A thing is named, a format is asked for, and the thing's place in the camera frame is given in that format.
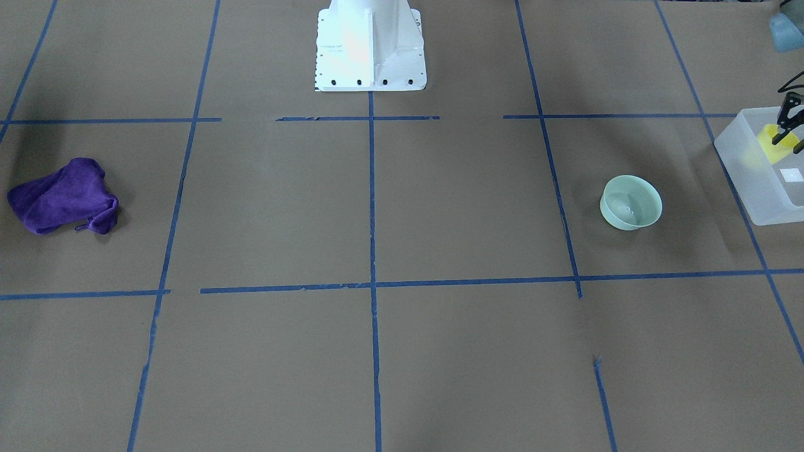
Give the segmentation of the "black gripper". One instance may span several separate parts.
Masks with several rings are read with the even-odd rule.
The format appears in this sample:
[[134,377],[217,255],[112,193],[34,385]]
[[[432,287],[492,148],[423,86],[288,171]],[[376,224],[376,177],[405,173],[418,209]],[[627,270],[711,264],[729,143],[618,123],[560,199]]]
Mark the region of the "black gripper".
[[[790,131],[803,124],[803,97],[798,92],[786,92],[786,97],[782,100],[778,115],[776,115],[776,126],[771,126],[773,146],[790,146],[788,136]],[[802,139],[793,147],[793,154],[799,154],[804,150],[804,140]]]

